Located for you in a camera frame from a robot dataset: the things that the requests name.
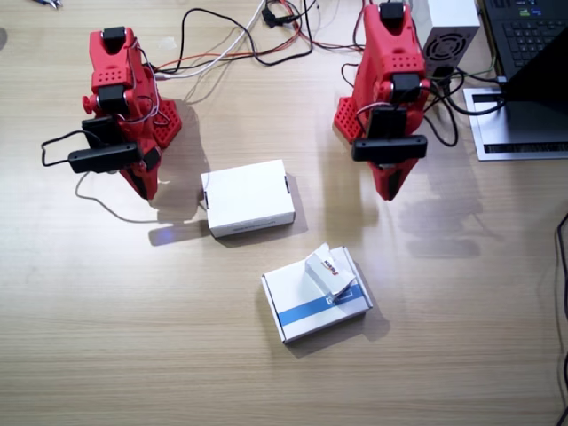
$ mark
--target white cardboard box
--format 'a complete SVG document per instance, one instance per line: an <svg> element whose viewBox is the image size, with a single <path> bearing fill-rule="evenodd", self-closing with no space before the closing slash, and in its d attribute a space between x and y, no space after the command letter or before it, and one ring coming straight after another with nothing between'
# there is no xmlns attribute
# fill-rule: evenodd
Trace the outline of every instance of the white cardboard box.
<svg viewBox="0 0 568 426"><path fill-rule="evenodd" d="M342 268L355 275L355 280L335 302L323 294L306 272L305 260L263 275L264 292L283 343L290 343L373 307L347 248L334 248L331 253Z"/></svg>
<svg viewBox="0 0 568 426"><path fill-rule="evenodd" d="M216 238L291 224L296 218L282 160L204 173L201 182Z"/></svg>

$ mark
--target wood grain surface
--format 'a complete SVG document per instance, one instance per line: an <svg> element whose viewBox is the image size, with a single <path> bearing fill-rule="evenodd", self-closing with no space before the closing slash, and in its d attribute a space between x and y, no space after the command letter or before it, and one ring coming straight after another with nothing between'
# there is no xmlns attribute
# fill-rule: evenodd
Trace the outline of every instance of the wood grain surface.
<svg viewBox="0 0 568 426"><path fill-rule="evenodd" d="M566 162L478 162L460 117L454 149L422 126L428 157L384 202L332 128L350 93L339 68L359 55L316 50L277 67L245 59L160 83L184 128L156 198L140 200L117 175L89 175L77 190L67 165L42 167L40 143L86 118L89 33L131 27L161 64L178 55L187 9L246 23L257 2L64 1L57 12L0 4L2 426L556 422L564 318L553 232L568 210ZM319 4L317 39L350 43L360 2ZM195 13L185 52L231 32ZM261 22L253 31L259 49L289 34ZM490 62L481 31L462 67ZM449 138L445 113L431 116ZM69 139L50 157L81 146L83 137ZM280 158L294 225L214 240L200 174ZM323 241L349 248L375 309L286 347L260 276Z"/></svg>

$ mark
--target box with blue stripe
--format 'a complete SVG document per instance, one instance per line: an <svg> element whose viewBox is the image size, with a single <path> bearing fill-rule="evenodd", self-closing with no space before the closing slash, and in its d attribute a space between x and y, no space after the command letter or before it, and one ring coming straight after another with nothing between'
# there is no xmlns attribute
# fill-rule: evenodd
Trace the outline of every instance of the box with blue stripe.
<svg viewBox="0 0 568 426"><path fill-rule="evenodd" d="M337 263L355 280L335 301L305 270L305 260L268 272L262 283L283 343L363 314L373 307L365 284L346 247L331 250Z"/></svg>

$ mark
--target white box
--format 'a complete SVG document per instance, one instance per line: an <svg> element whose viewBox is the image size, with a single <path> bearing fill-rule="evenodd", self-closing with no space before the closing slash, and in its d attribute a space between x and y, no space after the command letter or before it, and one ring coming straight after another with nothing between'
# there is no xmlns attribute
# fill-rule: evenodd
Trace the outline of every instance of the white box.
<svg viewBox="0 0 568 426"><path fill-rule="evenodd" d="M201 182L216 238L291 224L296 218L282 160L204 173Z"/></svg>
<svg viewBox="0 0 568 426"><path fill-rule="evenodd" d="M306 272L304 260L263 275L264 292L283 343L290 343L373 307L347 248L334 248L331 253L343 269L355 275L355 281L335 302L323 294Z"/></svg>
<svg viewBox="0 0 568 426"><path fill-rule="evenodd" d="M322 244L305 261L305 270L312 277L324 295L335 301L355 280L350 270L343 269L329 251L327 243Z"/></svg>

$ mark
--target red robot arm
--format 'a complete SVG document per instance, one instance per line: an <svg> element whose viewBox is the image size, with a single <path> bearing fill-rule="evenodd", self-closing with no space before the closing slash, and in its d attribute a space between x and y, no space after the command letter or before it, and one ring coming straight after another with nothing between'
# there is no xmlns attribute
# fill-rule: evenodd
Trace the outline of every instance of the red robot arm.
<svg viewBox="0 0 568 426"><path fill-rule="evenodd" d="M77 168L71 165L75 172L107 171L98 150L136 144L138 157L121 164L121 174L142 198L152 200L162 152L181 130L175 102L160 97L152 68L147 60L142 63L146 55L130 28L91 33L89 52L92 95L83 97L83 108L95 118L84 121L83 129L97 138L87 136L92 157Z"/></svg>
<svg viewBox="0 0 568 426"><path fill-rule="evenodd" d="M426 139L409 137L422 122L430 82L410 8L371 4L364 19L363 60L334 124L352 144L353 160L369 161L377 192L391 201L426 154Z"/></svg>

